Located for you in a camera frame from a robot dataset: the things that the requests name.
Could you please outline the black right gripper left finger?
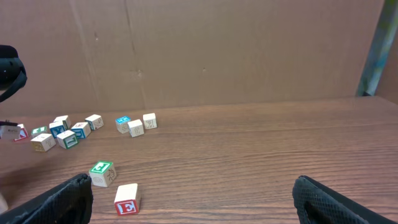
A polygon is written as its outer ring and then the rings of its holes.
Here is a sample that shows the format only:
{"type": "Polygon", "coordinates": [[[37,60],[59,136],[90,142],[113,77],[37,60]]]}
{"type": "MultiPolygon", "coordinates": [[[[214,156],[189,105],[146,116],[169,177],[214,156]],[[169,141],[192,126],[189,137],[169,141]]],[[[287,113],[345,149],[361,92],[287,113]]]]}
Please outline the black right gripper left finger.
{"type": "Polygon", "coordinates": [[[8,224],[88,224],[93,209],[91,177],[78,174],[1,215],[8,224]]]}

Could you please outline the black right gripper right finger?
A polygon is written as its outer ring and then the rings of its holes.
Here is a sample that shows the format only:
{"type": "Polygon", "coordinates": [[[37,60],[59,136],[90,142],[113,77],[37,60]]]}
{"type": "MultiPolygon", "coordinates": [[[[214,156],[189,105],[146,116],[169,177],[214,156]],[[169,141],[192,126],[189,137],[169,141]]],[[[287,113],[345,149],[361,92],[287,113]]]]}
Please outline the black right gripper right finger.
{"type": "Polygon", "coordinates": [[[300,224],[397,224],[305,175],[292,196],[300,224]]]}

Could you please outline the red E wooden block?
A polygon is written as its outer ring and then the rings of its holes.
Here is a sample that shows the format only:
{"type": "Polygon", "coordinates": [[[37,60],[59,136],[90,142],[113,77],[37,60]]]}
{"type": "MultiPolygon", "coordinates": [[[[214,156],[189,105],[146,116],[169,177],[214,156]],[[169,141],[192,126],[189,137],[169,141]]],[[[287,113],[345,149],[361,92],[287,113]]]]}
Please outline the red E wooden block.
{"type": "Polygon", "coordinates": [[[120,185],[114,199],[114,207],[119,216],[139,213],[141,195],[137,183],[120,185]]]}

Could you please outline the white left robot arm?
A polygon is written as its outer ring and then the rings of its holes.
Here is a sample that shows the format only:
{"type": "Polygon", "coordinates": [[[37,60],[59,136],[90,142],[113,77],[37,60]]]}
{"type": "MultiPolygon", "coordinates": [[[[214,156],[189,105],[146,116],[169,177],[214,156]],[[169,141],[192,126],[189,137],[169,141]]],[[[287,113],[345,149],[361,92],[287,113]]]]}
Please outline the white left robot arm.
{"type": "MultiPolygon", "coordinates": [[[[27,81],[24,64],[17,50],[1,46],[1,101],[23,88],[27,81]]],[[[28,202],[1,212],[1,223],[85,224],[92,214],[91,177],[78,174],[28,202]]]]}

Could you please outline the green letter wooden block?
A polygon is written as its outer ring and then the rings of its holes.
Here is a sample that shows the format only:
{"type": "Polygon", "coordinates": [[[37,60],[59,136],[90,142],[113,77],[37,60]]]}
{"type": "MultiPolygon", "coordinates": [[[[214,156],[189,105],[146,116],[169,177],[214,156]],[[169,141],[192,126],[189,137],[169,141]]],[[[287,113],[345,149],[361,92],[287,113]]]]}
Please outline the green letter wooden block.
{"type": "Polygon", "coordinates": [[[98,161],[90,170],[89,175],[92,184],[98,187],[109,187],[117,177],[114,163],[110,161],[98,161]]]}

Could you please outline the green L wooden block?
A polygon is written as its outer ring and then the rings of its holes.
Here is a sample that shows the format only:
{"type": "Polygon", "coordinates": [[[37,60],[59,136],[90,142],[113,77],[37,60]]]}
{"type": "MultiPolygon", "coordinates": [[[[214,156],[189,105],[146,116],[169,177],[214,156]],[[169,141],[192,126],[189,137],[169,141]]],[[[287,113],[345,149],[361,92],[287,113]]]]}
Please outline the green L wooden block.
{"type": "Polygon", "coordinates": [[[71,147],[76,146],[79,143],[76,133],[71,130],[66,130],[58,134],[57,141],[59,145],[64,149],[69,149],[71,147]]]}

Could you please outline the yellow 7 wooden block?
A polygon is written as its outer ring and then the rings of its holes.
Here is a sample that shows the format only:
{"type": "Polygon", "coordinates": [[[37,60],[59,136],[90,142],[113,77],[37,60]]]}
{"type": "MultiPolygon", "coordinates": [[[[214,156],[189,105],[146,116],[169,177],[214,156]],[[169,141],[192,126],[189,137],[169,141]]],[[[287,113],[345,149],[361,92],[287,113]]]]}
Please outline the yellow 7 wooden block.
{"type": "Polygon", "coordinates": [[[30,140],[35,151],[47,152],[56,145],[51,134],[42,133],[30,140]]]}

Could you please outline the blue framed wooden block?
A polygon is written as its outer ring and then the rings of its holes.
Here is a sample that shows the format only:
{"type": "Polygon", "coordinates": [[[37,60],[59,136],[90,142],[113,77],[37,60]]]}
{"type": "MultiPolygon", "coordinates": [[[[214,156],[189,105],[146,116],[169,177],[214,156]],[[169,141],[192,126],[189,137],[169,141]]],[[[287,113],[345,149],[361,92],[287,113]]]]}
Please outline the blue framed wooden block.
{"type": "Polygon", "coordinates": [[[71,130],[76,134],[78,139],[86,139],[90,133],[91,128],[88,122],[79,122],[71,127],[71,130]]]}

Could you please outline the blue X wooden block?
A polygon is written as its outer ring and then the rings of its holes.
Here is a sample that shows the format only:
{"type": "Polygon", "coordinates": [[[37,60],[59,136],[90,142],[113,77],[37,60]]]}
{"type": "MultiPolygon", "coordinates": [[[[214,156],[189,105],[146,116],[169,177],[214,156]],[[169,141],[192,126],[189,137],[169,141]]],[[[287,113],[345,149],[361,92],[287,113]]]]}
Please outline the blue X wooden block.
{"type": "Polygon", "coordinates": [[[56,138],[58,134],[63,133],[67,130],[63,121],[55,121],[50,123],[49,129],[54,138],[56,138]]]}

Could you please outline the green 4 wooden block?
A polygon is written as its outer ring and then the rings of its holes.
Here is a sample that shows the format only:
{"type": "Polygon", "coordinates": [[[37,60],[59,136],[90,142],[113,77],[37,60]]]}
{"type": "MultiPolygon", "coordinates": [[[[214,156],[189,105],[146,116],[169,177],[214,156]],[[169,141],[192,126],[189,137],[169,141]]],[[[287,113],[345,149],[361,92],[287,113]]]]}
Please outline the green 4 wooden block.
{"type": "Polygon", "coordinates": [[[39,128],[35,128],[31,131],[31,136],[32,138],[42,134],[42,133],[48,133],[48,129],[46,126],[41,126],[39,128]]]}

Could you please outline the plain top wooden block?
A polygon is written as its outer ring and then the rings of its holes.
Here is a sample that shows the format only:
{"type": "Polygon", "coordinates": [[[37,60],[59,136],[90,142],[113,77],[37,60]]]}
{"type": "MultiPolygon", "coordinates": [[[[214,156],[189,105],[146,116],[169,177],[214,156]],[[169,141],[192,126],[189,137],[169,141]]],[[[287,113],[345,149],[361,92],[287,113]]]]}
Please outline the plain top wooden block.
{"type": "Polygon", "coordinates": [[[61,121],[66,129],[71,128],[71,120],[69,115],[58,116],[54,119],[54,122],[61,121]]]}

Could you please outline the red X wooden block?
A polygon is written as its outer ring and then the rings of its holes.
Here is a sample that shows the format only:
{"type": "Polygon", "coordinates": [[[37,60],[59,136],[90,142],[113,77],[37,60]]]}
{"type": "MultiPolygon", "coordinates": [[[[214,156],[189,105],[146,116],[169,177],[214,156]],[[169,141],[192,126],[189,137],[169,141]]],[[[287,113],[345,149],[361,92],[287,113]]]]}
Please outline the red X wooden block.
{"type": "Polygon", "coordinates": [[[20,141],[20,140],[23,140],[23,139],[26,139],[29,137],[29,133],[27,132],[24,124],[18,124],[17,126],[20,127],[20,133],[19,133],[19,137],[14,139],[14,142],[20,141]]]}

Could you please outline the teal edged wooden block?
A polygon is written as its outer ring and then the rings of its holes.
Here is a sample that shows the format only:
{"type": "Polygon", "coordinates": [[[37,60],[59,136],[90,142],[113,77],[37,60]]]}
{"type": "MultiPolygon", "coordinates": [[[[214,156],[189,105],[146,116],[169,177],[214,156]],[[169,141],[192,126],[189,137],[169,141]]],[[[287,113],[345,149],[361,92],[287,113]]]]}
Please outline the teal edged wooden block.
{"type": "Polygon", "coordinates": [[[98,114],[93,114],[93,115],[85,118],[85,121],[88,122],[90,129],[92,131],[95,131],[104,126],[103,119],[98,114]]]}

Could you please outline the blue top wooden block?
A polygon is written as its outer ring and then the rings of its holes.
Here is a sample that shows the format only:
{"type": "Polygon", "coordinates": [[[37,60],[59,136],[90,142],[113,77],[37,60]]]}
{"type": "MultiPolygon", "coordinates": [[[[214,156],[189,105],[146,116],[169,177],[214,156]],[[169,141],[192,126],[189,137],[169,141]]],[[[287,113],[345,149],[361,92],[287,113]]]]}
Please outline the blue top wooden block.
{"type": "Polygon", "coordinates": [[[121,134],[128,133],[129,132],[128,122],[130,122],[130,121],[131,121],[131,119],[128,116],[123,116],[123,117],[117,118],[115,120],[117,130],[121,134]]]}

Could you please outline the number 3 wooden block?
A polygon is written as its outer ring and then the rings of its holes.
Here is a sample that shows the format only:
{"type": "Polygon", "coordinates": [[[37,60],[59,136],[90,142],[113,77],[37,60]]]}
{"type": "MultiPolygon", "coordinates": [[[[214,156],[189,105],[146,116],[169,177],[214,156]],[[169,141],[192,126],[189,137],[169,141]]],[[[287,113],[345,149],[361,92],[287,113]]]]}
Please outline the number 3 wooden block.
{"type": "Polygon", "coordinates": [[[138,137],[144,134],[144,127],[141,120],[136,119],[127,123],[129,128],[129,133],[132,138],[138,137]]]}

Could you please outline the letter K wooden block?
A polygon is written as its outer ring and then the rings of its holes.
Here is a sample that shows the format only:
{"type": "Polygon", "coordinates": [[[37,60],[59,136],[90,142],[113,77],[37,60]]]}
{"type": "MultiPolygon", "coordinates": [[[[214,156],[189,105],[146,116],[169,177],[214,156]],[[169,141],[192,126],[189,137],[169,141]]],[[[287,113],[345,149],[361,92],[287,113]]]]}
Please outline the letter K wooden block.
{"type": "Polygon", "coordinates": [[[143,122],[145,129],[157,128],[157,121],[155,113],[149,113],[143,115],[143,122]]]}

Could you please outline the colourful pole in corner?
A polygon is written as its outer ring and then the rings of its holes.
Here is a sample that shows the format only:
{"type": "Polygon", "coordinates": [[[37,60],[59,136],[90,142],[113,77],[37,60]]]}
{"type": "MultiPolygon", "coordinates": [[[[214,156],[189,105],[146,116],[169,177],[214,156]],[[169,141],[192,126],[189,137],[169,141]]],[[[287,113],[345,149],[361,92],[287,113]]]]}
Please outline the colourful pole in corner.
{"type": "Polygon", "coordinates": [[[357,96],[374,96],[397,33],[397,0],[385,0],[359,81],[357,96]]]}

